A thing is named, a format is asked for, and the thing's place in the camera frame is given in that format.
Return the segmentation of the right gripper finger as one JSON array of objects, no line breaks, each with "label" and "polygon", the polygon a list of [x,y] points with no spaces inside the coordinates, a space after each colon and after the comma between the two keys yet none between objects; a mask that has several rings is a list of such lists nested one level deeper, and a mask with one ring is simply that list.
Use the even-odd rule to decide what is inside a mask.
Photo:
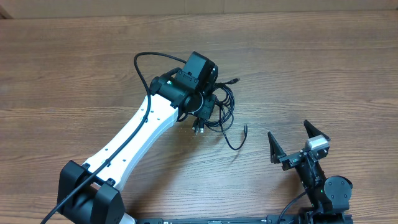
[{"label": "right gripper finger", "polygon": [[326,135],[325,133],[314,127],[314,125],[307,119],[303,122],[303,125],[305,127],[305,130],[309,138],[323,136],[327,141],[330,140],[330,137],[328,135]]},{"label": "right gripper finger", "polygon": [[268,132],[267,136],[270,145],[270,161],[274,164],[278,164],[280,163],[280,159],[286,156],[286,153],[283,151],[271,132]]}]

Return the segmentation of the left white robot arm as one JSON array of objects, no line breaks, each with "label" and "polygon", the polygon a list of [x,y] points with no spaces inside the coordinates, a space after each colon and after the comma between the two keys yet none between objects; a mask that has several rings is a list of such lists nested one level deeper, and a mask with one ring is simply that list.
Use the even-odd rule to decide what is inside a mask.
[{"label": "left white robot arm", "polygon": [[209,118],[210,89],[218,67],[192,52],[182,68],[145,83],[146,96],[136,114],[104,148],[82,165],[69,161],[60,172],[57,204],[43,219],[59,213],[73,223],[137,223],[127,214],[121,192],[148,149],[183,114]]}]

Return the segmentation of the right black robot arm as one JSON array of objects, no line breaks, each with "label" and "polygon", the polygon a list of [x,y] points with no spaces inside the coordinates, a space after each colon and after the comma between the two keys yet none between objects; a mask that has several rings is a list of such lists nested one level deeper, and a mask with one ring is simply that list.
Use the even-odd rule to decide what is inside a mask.
[{"label": "right black robot arm", "polygon": [[[279,215],[268,215],[276,223],[353,223],[349,210],[353,184],[346,177],[334,175],[326,177],[320,166],[320,160],[326,157],[330,149],[330,137],[305,120],[308,140],[303,149],[294,154],[286,154],[271,132],[267,133],[270,144],[270,161],[281,164],[284,171],[295,169],[304,191],[290,201]],[[311,206],[300,208],[295,215],[286,211],[303,196],[307,196]]]}]

